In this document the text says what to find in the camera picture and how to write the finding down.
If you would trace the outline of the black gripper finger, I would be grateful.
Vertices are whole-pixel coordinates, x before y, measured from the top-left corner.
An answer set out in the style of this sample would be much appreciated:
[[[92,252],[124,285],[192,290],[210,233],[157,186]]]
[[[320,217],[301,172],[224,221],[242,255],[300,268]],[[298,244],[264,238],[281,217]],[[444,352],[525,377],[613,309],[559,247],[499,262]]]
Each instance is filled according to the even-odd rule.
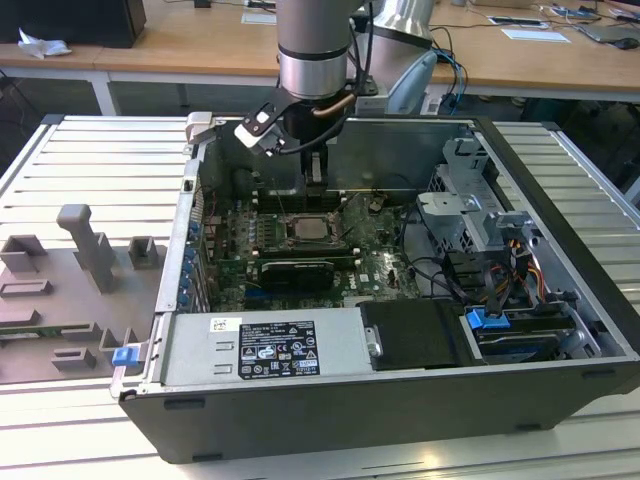
[[[328,147],[322,143],[301,153],[307,196],[322,196],[328,186]]]

